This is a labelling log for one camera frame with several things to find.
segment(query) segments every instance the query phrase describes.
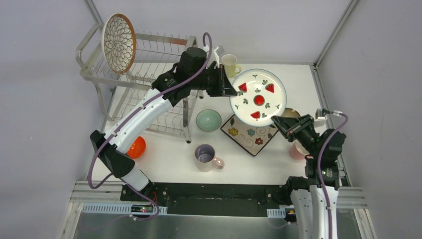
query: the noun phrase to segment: red flower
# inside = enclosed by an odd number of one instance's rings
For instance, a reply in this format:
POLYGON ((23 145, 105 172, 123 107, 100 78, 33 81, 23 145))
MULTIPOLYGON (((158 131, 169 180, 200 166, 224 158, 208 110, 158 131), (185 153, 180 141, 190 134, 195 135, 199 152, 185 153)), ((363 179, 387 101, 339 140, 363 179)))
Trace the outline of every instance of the red flower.
POLYGON ((257 145, 260 145, 260 144, 263 144, 263 143, 264 143, 264 141, 261 138, 257 138, 255 140, 255 144, 257 144, 257 145))

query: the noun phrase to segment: gray wall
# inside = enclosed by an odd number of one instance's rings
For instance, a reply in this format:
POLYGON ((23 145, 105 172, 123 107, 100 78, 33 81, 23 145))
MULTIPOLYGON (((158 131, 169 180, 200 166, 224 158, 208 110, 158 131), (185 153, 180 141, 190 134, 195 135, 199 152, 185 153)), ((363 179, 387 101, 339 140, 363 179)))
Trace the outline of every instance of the gray wall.
POLYGON ((140 32, 199 38, 205 31, 241 62, 315 62, 350 0, 94 0, 140 32))
POLYGON ((422 1, 362 0, 323 61, 344 155, 378 238, 421 238, 422 1))
POLYGON ((82 0, 0 3, 0 238, 56 238, 101 113, 75 49, 82 0))

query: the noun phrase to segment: dish rack handle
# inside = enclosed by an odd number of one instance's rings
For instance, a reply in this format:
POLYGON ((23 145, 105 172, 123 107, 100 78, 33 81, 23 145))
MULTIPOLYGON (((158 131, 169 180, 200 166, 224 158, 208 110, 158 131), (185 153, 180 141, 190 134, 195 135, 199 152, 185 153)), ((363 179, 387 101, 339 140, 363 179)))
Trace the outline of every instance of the dish rack handle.
POLYGON ((76 62, 83 67, 85 65, 85 62, 82 61, 82 51, 87 46, 88 42, 91 40, 91 38, 94 36, 94 34, 97 32, 97 30, 102 29, 103 24, 94 24, 91 29, 88 31, 88 33, 85 35, 84 39, 82 39, 81 43, 79 43, 78 47, 76 48, 76 62))

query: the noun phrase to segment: metal wire rack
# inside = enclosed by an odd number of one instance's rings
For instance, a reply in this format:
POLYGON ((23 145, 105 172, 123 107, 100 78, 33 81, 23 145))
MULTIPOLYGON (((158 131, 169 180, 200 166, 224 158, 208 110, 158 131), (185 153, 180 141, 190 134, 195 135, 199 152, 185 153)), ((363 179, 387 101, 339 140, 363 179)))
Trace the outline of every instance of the metal wire rack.
MULTIPOLYGON (((81 52, 97 30, 102 25, 94 25, 77 48, 77 62, 81 65, 81 75, 91 81, 97 90, 98 99, 107 120, 117 122, 124 117, 151 88, 156 77, 170 70, 173 64, 179 62, 183 51, 188 47, 197 46, 196 37, 181 38, 158 33, 136 31, 137 40, 135 60, 129 71, 118 74, 110 69, 101 49, 101 43, 95 48, 88 60, 81 60, 81 52), (118 99, 115 110, 108 112, 103 100, 103 92, 99 84, 124 87, 122 97, 118 99)), ((168 112, 162 114, 147 130, 185 137, 190 141, 188 124, 198 97, 198 91, 191 91, 189 97, 179 102, 168 112)))

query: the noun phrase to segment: gray floor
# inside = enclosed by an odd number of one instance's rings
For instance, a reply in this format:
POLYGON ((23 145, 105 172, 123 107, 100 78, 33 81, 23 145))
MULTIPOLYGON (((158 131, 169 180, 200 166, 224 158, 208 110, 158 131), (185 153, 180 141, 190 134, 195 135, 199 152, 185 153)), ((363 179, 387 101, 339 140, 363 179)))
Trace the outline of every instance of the gray floor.
MULTIPOLYGON (((75 239, 297 239, 298 226, 283 219, 159 216, 134 222, 129 216, 82 213, 75 239)), ((359 239, 353 210, 337 211, 338 238, 359 239)))

